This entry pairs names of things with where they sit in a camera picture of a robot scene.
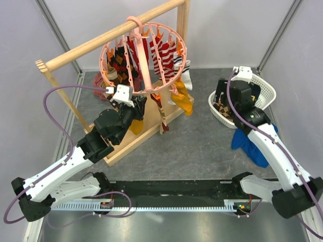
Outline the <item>wooden hanger rack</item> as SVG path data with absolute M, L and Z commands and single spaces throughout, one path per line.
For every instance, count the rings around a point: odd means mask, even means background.
M 155 133 L 167 132 L 180 114 L 193 113 L 184 84 L 189 9 L 189 1 L 168 1 L 46 63 L 36 62 L 83 125 L 88 156 L 114 165 Z M 97 48 L 92 89 L 112 108 L 88 124 L 52 72 Z

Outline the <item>mustard yellow sock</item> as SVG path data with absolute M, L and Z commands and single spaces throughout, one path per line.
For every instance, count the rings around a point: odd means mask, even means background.
M 171 93 L 171 100 L 179 106 L 187 116 L 193 113 L 193 103 L 190 101 L 187 89 L 182 81 L 174 82 L 178 94 Z
M 129 126 L 129 130 L 134 134 L 134 135 L 139 135 L 142 130 L 143 130 L 144 122 L 143 120 L 136 120 L 134 119 Z

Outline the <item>maroon cuff striped sock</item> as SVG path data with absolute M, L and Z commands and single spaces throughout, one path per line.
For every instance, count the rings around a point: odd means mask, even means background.
M 157 107 L 158 107 L 158 110 L 159 110 L 160 121 L 161 121 L 160 131 L 159 132 L 162 135 L 165 132 L 169 131 L 169 126 L 167 124 L 166 114 L 165 114 L 165 111 L 164 111 L 163 106 L 162 106 L 161 95 L 159 93 L 158 94 L 151 93 L 150 98 L 157 104 Z

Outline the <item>pink round clip hanger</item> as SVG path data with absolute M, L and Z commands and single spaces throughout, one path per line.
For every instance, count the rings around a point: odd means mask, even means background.
M 159 28 L 163 28 L 168 31 L 168 33 L 169 33 L 168 43 L 170 43 L 171 41 L 175 42 L 176 48 L 178 48 L 178 54 L 180 55 L 180 57 L 183 58 L 183 63 L 185 64 L 187 51 L 186 51 L 186 45 L 184 43 L 183 38 L 173 29 L 169 28 L 166 25 L 160 24 L 160 23 L 147 22 L 147 23 L 143 24 L 137 17 L 134 17 L 134 16 L 129 16 L 127 18 L 127 21 L 133 21 L 138 25 L 136 28 L 134 28 L 133 31 L 128 32 L 128 36 L 134 38 L 137 56 L 139 59 L 139 68 L 142 73 L 142 79 L 139 77 L 138 78 L 132 77 L 128 54 L 130 54 L 131 59 L 132 59 L 132 56 L 130 53 L 130 48 L 127 46 L 127 43 L 126 43 L 127 36 L 125 36 L 124 34 L 122 35 L 122 39 L 120 41 L 117 41 L 117 39 L 115 39 L 116 40 L 116 42 L 115 42 L 116 48 L 114 49 L 114 54 L 116 57 L 116 49 L 118 49 L 119 47 L 125 48 L 125 55 L 126 55 L 126 59 L 127 59 L 127 69 L 129 72 L 129 86 L 131 86 L 133 88 L 132 94 L 143 95 L 146 93 L 157 93 L 160 90 L 162 90 L 168 86 L 171 86 L 172 88 L 170 89 L 170 92 L 177 95 L 178 91 L 177 91 L 177 88 L 176 88 L 174 82 L 180 79 L 180 76 L 181 76 L 184 66 L 180 65 L 180 68 L 177 71 L 177 73 L 172 78 L 170 78 L 170 80 L 168 82 L 166 82 L 165 77 L 164 77 L 164 71 L 163 71 L 162 64 L 160 62 L 160 57 L 158 54 L 158 49 L 157 49 L 158 46 L 155 42 L 156 37 L 158 37 L 162 40 L 163 36 L 159 35 L 158 33 L 154 33 L 153 27 L 155 27 L 157 30 Z M 152 85 L 150 74 L 149 74 L 149 68 L 147 65 L 147 60 L 146 60 L 146 55 L 145 55 L 145 50 L 144 50 L 144 45 L 143 45 L 144 37 L 142 36 L 142 34 L 147 35 L 148 38 L 149 37 L 152 38 L 154 48 L 156 51 L 156 56 L 157 56 L 158 65 L 159 65 L 159 69 L 160 69 L 160 76 L 161 76 L 162 85 L 157 86 L 155 88 Z M 106 56 L 106 51 L 108 48 L 109 48 L 109 44 L 107 43 L 104 45 L 104 47 L 101 51 L 101 54 L 100 54 L 99 67 L 100 67 L 101 76 L 103 76 L 102 72 L 106 71 L 108 69 L 107 56 Z M 133 61 L 133 59 L 132 59 L 132 62 L 133 62 L 134 68 L 136 69 L 136 64 Z

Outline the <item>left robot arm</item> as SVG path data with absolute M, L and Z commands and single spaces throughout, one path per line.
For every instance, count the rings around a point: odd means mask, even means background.
M 143 120 L 146 102 L 146 97 L 135 96 L 128 103 L 121 102 L 118 110 L 102 111 L 92 130 L 64 157 L 30 178 L 14 179 L 11 184 L 23 218 L 33 222 L 62 203 L 95 195 L 99 198 L 109 196 L 111 186 L 102 172 L 82 183 L 65 182 L 112 153 L 114 147 L 121 144 L 132 122 Z

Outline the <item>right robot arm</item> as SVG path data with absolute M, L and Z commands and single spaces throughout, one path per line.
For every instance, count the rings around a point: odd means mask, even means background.
M 231 185 L 232 195 L 241 199 L 252 194 L 271 202 L 283 218 L 291 218 L 312 207 L 322 215 L 318 203 L 322 197 L 322 178 L 313 178 L 291 155 L 270 118 L 256 107 L 259 95 L 260 86 L 256 83 L 219 79 L 213 96 L 213 105 L 220 116 L 231 119 L 237 128 L 233 148 L 244 149 L 260 167 L 270 166 L 279 181 L 276 184 L 246 172 L 237 176 L 237 182 Z

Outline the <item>socks pile in basket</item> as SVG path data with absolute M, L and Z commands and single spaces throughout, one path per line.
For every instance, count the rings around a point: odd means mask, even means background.
M 259 94 L 260 94 L 260 86 L 258 86 L 257 84 L 254 83 L 250 83 L 253 85 L 252 88 L 252 101 L 253 101 L 253 105 L 255 105 L 255 102 L 257 101 Z M 214 107 L 227 119 L 229 119 L 230 121 L 233 121 L 233 117 L 231 115 L 234 115 L 231 112 L 231 108 L 229 107 L 229 102 L 228 103 L 215 103 Z

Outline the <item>beige brown sock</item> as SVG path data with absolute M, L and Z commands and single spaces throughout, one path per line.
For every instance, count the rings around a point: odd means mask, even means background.
M 108 68 L 106 71 L 103 71 L 103 81 L 106 86 L 117 86 L 119 82 L 118 72 L 115 68 Z

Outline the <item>black argyle sock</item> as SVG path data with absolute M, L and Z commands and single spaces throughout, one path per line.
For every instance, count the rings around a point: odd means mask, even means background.
M 122 71 L 121 71 L 121 68 L 120 68 L 120 65 L 118 64 L 117 62 L 117 59 L 115 57 L 115 54 L 114 54 L 114 49 L 111 48 L 111 49 L 107 49 L 106 51 L 106 56 L 107 56 L 107 66 L 108 68 L 115 68 L 118 72 L 118 78 L 119 78 L 119 84 L 122 84 L 123 83 L 123 76 L 122 76 Z
M 133 66 L 133 62 L 130 57 L 130 54 L 128 54 L 128 58 L 129 58 L 129 64 L 130 64 L 132 77 L 138 78 L 139 74 Z M 119 47 L 118 49 L 116 49 L 116 59 L 117 59 L 118 64 L 120 65 L 121 71 L 123 73 L 122 74 L 122 76 L 123 76 L 123 83 L 122 84 L 129 85 L 129 72 L 127 69 L 127 59 L 126 59 L 124 47 Z

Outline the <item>white plastic basket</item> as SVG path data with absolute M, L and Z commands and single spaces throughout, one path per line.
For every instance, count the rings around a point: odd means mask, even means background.
M 255 102 L 255 106 L 265 110 L 273 101 L 275 100 L 277 94 L 275 89 L 264 79 L 256 74 L 252 74 L 251 82 L 260 86 L 260 94 Z M 236 129 L 233 121 L 230 121 L 224 117 L 215 107 L 215 102 L 213 101 L 216 91 L 213 91 L 208 97 L 208 104 L 211 113 L 226 127 L 230 129 Z

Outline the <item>white striped-cuff sock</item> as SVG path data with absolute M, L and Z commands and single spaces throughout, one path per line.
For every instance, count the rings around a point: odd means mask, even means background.
M 190 72 L 189 72 L 190 64 L 191 64 L 191 61 L 187 60 L 186 63 L 185 63 L 185 66 L 183 68 L 183 71 L 182 71 L 182 74 L 181 74 L 181 80 L 180 80 L 180 81 L 182 81 L 184 83 L 187 90 L 192 90 L 193 89 L 192 81 L 191 81 L 191 78 L 190 78 Z M 168 103 L 171 104 L 171 105 L 176 105 L 171 100 L 171 93 L 170 93 Z

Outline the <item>blue cloth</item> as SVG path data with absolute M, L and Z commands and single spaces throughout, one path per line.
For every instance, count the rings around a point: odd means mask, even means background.
M 277 133 L 278 129 L 272 123 L 257 127 L 247 124 L 242 129 L 236 129 L 231 148 L 241 148 L 256 165 L 263 168 L 270 165 L 276 171 L 286 152 Z

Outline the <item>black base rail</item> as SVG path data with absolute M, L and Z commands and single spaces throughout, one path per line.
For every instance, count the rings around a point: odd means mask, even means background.
M 239 191 L 231 180 L 137 180 L 110 182 L 105 192 L 122 192 L 134 208 L 222 207 L 224 200 L 258 200 Z

